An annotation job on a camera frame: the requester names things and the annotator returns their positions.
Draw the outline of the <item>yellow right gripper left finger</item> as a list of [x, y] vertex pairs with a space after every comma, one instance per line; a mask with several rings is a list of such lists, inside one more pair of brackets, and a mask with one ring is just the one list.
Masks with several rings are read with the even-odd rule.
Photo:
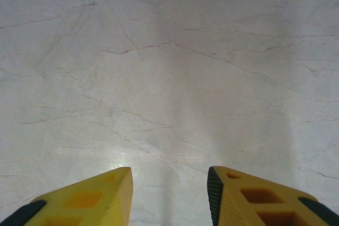
[[0, 226], [129, 226], [132, 171], [120, 167], [43, 194]]

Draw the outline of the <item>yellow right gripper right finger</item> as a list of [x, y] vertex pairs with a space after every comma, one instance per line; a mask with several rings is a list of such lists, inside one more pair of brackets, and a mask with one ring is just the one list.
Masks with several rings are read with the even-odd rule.
[[223, 166], [207, 177], [213, 226], [339, 226], [339, 215], [312, 195]]

